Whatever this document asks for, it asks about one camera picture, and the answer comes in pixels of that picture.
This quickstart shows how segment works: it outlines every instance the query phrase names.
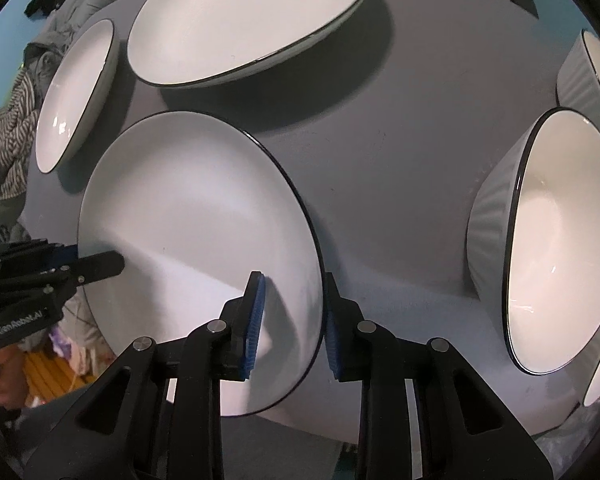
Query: ribbed bowl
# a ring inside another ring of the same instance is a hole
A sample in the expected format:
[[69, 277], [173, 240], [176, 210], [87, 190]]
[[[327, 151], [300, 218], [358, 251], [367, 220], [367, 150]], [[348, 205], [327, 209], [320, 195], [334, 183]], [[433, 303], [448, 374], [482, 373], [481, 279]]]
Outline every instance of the ribbed bowl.
[[600, 40], [590, 32], [578, 35], [556, 89], [560, 106], [580, 112], [600, 130]]
[[480, 188], [467, 229], [480, 300], [515, 364], [568, 364], [600, 327], [600, 132], [545, 113]]
[[600, 327], [566, 370], [585, 406], [600, 398]]

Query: ceramic bowl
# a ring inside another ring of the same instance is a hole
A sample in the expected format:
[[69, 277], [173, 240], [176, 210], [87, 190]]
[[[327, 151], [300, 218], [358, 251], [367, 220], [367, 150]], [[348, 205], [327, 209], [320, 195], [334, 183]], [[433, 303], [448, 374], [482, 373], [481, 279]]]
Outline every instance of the ceramic bowl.
[[600, 132], [545, 113], [478, 191], [467, 257], [480, 300], [529, 374], [568, 364], [600, 326]]
[[51, 81], [36, 130], [36, 161], [50, 173], [72, 158], [95, 124], [118, 65], [113, 22], [92, 25], [72, 45]]
[[566, 370], [584, 406], [600, 398], [600, 327]]
[[252, 270], [264, 273], [255, 368], [244, 383], [222, 382], [222, 415], [276, 404], [314, 362], [324, 314], [317, 239], [290, 180], [248, 134], [192, 112], [130, 127], [98, 162], [80, 212], [80, 256], [105, 248], [125, 257], [124, 271], [84, 288], [117, 354], [138, 336], [186, 337], [243, 294]]
[[282, 62], [325, 38], [363, 0], [147, 0], [129, 65], [156, 86], [204, 86]]
[[600, 130], [600, 40], [583, 30], [558, 72], [558, 102]]

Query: gray table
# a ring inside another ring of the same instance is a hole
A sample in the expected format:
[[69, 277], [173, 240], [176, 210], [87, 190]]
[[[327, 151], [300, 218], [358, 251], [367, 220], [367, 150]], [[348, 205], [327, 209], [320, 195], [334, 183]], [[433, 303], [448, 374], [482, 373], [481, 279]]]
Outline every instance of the gray table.
[[[112, 18], [125, 40], [144, 1], [119, 0], [86, 27]], [[88, 178], [128, 126], [163, 110], [214, 114], [253, 134], [285, 168], [327, 270], [366, 317], [401, 338], [448, 338], [529, 433], [564, 421], [576, 404], [570, 379], [531, 377], [512, 364], [464, 252], [480, 183], [556, 104], [567, 52], [536, 19], [507, 0], [366, 0], [304, 54], [195, 90], [136, 81], [124, 50], [83, 149], [53, 174], [30, 166], [24, 221], [34, 237], [76, 242]], [[360, 386], [335, 383], [322, 351], [304, 383], [266, 416], [355, 442], [359, 409]]]

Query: person's hand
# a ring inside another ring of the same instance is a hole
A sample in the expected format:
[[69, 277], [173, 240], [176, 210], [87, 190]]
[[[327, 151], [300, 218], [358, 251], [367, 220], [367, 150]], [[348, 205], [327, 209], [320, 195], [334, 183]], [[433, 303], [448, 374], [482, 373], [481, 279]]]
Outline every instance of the person's hand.
[[24, 375], [24, 353], [17, 345], [0, 349], [0, 406], [8, 410], [24, 408], [29, 395]]

